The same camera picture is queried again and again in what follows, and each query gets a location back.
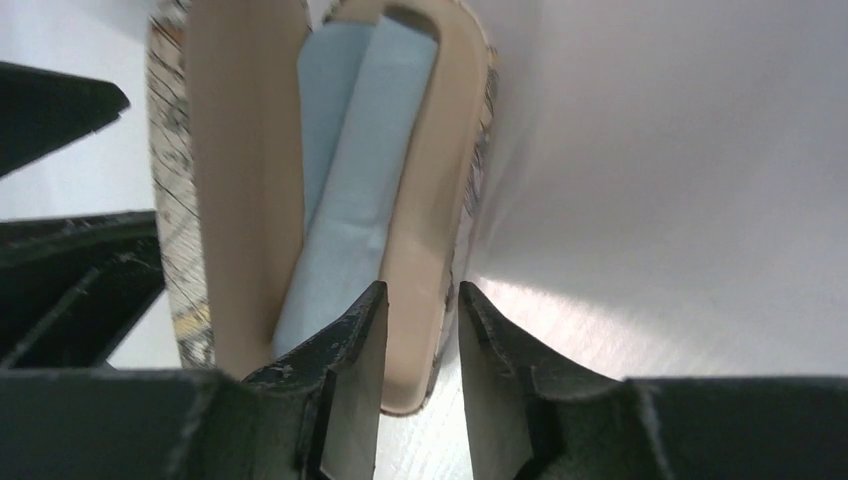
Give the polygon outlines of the map print glasses case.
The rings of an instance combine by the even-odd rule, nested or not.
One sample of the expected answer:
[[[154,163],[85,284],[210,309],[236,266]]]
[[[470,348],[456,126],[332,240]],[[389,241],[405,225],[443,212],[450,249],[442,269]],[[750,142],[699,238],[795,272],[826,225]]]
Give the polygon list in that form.
[[[460,1],[164,1],[157,219],[182,363],[243,378],[388,288],[381,407],[419,410],[455,318],[493,52]]]

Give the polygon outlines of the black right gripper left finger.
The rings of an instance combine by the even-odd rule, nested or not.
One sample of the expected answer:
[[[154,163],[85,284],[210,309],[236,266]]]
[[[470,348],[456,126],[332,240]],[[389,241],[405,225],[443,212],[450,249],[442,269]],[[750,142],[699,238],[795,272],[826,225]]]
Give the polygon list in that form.
[[[5,479],[369,479],[388,289],[237,381],[213,370],[1,374]]]

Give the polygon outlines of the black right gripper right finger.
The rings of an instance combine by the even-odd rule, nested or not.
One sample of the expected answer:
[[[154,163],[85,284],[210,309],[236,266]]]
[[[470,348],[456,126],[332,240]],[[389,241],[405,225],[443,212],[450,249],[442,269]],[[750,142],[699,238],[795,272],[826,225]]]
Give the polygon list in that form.
[[[614,380],[562,356],[470,282],[458,340],[477,479],[843,479],[840,377]]]

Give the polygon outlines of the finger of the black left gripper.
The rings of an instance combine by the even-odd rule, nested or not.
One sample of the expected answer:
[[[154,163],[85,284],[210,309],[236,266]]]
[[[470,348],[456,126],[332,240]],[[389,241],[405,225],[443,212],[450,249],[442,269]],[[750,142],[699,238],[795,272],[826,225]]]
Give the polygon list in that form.
[[[87,368],[165,288],[154,211],[1,224],[1,366]]]
[[[1,175],[117,121],[130,101],[115,84],[1,64]]]

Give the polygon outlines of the light blue cleaning cloth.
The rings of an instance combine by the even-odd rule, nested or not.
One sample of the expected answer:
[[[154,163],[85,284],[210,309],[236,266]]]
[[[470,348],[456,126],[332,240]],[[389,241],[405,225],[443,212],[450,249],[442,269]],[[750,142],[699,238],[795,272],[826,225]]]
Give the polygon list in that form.
[[[335,321],[377,280],[437,52],[431,34],[387,16],[330,23],[303,45],[304,245],[275,329],[275,356]]]

